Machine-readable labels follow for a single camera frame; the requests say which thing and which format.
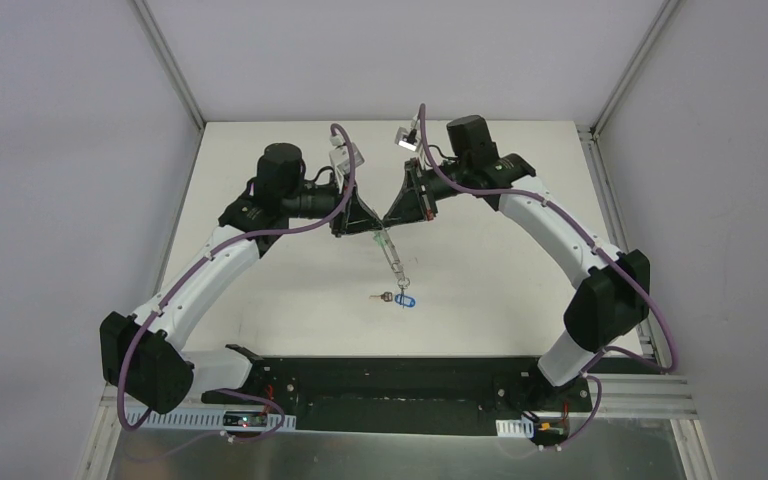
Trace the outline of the keyring with black key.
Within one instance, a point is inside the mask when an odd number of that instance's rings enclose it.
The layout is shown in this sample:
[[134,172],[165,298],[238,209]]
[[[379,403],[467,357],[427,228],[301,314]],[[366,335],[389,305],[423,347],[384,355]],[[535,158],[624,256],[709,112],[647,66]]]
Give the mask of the keyring with black key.
[[385,259],[391,269],[398,287],[398,293],[405,293],[410,286],[410,278],[405,273],[403,262],[401,261],[397,248],[392,241],[388,231],[381,229],[373,234],[373,239],[382,249]]

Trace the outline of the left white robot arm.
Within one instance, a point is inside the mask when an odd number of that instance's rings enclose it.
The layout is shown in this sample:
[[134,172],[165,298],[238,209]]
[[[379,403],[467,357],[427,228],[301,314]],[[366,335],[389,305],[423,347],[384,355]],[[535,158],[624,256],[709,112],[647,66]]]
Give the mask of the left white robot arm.
[[187,351],[185,345],[214,302],[283,236],[289,222],[307,219],[308,230],[336,226],[355,198],[352,177],[364,158],[338,136],[325,166],[329,178],[307,180],[301,150],[268,145],[256,174],[231,202],[201,250],[149,301],[130,314],[111,312],[100,325],[103,378],[156,413],[168,413],[185,398],[227,389],[241,404],[257,402],[265,378],[238,346]]

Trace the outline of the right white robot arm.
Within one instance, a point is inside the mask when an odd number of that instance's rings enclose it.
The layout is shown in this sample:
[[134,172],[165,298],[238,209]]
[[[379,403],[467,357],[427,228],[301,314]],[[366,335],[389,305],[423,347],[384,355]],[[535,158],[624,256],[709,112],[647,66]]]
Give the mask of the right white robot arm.
[[419,119],[397,130],[395,144],[414,156],[405,164],[385,223],[430,221],[441,200],[470,194],[523,228],[555,261],[575,293],[563,314],[563,333],[531,369],[527,384],[533,405],[553,409],[599,353],[648,317],[650,262],[642,252],[624,253],[586,229],[520,155],[500,155],[483,117],[458,118],[446,130],[453,156],[442,163],[430,160]]

